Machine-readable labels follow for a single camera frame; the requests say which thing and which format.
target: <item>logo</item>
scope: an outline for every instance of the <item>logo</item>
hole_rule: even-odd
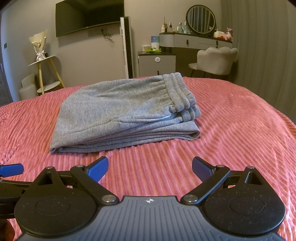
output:
[[[148,203],[153,203],[154,200],[153,200],[152,198],[148,198],[148,199],[146,200],[146,202],[148,202]]]

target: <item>door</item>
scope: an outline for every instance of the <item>door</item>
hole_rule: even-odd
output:
[[[0,33],[1,33],[1,17],[0,14]],[[0,107],[12,102],[8,84],[6,81],[6,76],[4,72],[3,60],[2,60],[2,44],[0,36]]]

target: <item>power outlet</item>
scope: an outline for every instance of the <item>power outlet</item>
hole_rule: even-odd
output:
[[[106,26],[95,27],[95,28],[92,28],[88,31],[89,37],[98,36],[98,35],[102,35],[102,34],[106,34],[106,33],[107,33]]]

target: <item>sheer curtain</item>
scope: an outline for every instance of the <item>sheer curtain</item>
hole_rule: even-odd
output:
[[[288,0],[221,0],[222,31],[233,28],[238,61],[229,80],[296,123],[296,7]]]

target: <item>pink ribbed bedspread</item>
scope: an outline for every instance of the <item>pink ribbed bedspread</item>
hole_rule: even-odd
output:
[[[101,184],[119,196],[182,195],[200,184],[191,168],[200,156],[212,165],[232,170],[255,166],[286,206],[279,234],[296,240],[296,127],[285,115],[247,89],[232,83],[184,78],[202,116],[196,119],[201,136],[195,141],[174,139],[100,153],[49,153],[59,106],[80,87],[0,107],[0,164],[22,163],[23,175],[12,180],[33,181],[46,166],[69,170],[100,156],[109,159]],[[21,234],[11,220],[16,236]]]

